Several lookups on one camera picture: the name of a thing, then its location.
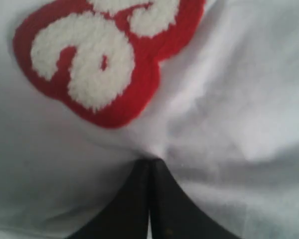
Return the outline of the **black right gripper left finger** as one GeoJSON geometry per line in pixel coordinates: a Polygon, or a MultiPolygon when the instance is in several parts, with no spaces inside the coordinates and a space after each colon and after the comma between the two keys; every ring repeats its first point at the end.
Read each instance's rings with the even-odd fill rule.
{"type": "Polygon", "coordinates": [[[146,239],[150,161],[140,159],[114,199],[69,239],[146,239]]]}

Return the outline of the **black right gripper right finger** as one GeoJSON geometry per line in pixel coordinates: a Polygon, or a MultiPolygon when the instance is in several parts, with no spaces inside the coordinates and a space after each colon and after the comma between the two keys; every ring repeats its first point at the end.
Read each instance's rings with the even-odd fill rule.
{"type": "Polygon", "coordinates": [[[150,162],[149,213],[154,239],[234,239],[201,211],[178,185],[165,162],[150,162]]]}

